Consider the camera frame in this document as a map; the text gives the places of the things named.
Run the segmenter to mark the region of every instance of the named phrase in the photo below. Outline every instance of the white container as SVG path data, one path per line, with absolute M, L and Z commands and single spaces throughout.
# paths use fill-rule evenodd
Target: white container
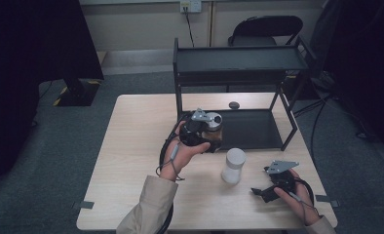
M 241 180 L 241 170 L 247 160 L 247 155 L 242 149 L 231 148 L 226 153 L 226 164 L 221 176 L 227 183 L 238 183 Z

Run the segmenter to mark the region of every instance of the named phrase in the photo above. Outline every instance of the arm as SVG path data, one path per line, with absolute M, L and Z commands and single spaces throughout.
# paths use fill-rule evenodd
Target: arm
M 289 170 L 294 177 L 299 177 L 298 173 L 294 170 Z M 316 209 L 313 207 L 313 203 L 310 200 L 305 186 L 299 182 L 295 184 L 295 193 L 301 201 L 297 201 L 293 197 L 289 196 L 283 189 L 276 187 L 274 191 L 280 196 L 289 207 L 295 212 L 295 214 L 304 222 L 306 230 L 310 234 L 332 234 L 335 233 L 331 224 L 326 217 L 319 216 Z
M 155 233 L 164 223 L 173 203 L 177 189 L 177 184 L 174 183 L 176 176 L 194 155 L 205 152 L 210 146 L 209 143 L 203 143 L 189 147 L 182 144 L 176 137 L 169 144 L 165 154 L 165 162 L 168 162 L 173 150 L 178 147 L 173 163 L 166 164 L 159 177 L 149 175 L 146 178 L 139 203 L 125 216 L 117 227 L 116 233 Z

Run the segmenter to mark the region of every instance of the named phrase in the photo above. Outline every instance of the chair backrest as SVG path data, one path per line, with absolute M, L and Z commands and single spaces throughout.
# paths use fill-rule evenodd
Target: chair backrest
M 275 37 L 290 36 L 289 45 L 298 34 L 303 22 L 296 16 L 254 17 L 240 22 L 234 30 L 230 43 L 233 45 L 236 36 Z

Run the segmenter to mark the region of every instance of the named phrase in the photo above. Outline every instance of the gray carpet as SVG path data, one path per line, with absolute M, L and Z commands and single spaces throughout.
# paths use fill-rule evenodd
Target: gray carpet
M 41 94 L 49 90 L 39 102 L 38 125 L 13 169 L 0 177 L 0 233 L 83 233 L 72 206 L 84 199 L 117 96 L 174 91 L 171 72 L 106 76 L 92 106 L 55 107 L 63 87 L 62 81 L 40 86 Z M 298 101 L 294 110 L 312 102 Z M 297 118 L 310 152 L 318 111 Z M 330 100 L 316 126 L 313 154 L 327 194 L 341 205 L 334 208 L 337 233 L 384 233 L 384 148 L 357 138 L 357 130 L 354 117 Z

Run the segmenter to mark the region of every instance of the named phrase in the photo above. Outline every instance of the jar lid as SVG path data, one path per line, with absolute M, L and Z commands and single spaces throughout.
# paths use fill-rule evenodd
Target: jar lid
M 226 165 L 231 169 L 240 169 L 246 160 L 247 155 L 242 149 L 231 148 L 226 153 Z

